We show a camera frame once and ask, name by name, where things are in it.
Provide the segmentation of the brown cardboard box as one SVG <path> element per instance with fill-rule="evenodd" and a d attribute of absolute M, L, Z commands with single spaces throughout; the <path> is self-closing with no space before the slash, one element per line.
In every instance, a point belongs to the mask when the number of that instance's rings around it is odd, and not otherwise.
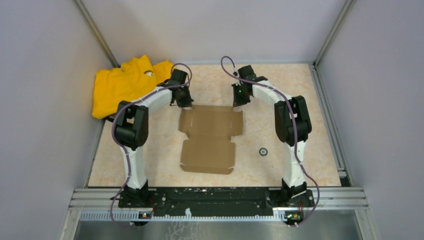
<path fill-rule="evenodd" d="M 229 175 L 236 160 L 232 137 L 243 134 L 242 111 L 232 106 L 193 105 L 183 108 L 178 130 L 186 134 L 180 167 L 185 172 Z"/>

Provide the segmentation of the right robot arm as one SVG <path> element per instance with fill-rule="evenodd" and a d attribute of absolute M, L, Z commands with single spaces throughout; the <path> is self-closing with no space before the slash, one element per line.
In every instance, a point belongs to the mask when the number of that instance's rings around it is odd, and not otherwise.
<path fill-rule="evenodd" d="M 285 147 L 287 163 L 282 177 L 281 199 L 295 206 L 307 192 L 304 167 L 306 141 L 312 131 L 306 100 L 303 96 L 284 94 L 264 76 L 257 76 L 251 65 L 230 74 L 237 80 L 232 84 L 233 105 L 243 106 L 251 97 L 264 101 L 274 112 L 275 132 Z"/>

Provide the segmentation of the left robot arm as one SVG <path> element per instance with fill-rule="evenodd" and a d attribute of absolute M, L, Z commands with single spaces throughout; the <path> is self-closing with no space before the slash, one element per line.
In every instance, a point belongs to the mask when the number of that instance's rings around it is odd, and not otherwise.
<path fill-rule="evenodd" d="M 120 208 L 147 208 L 153 205 L 145 170 L 144 145 L 149 136 L 149 116 L 164 106 L 191 107 L 189 86 L 192 71 L 172 68 L 170 78 L 147 95 L 121 101 L 112 122 L 111 135 L 120 147 L 126 180 L 116 195 Z"/>

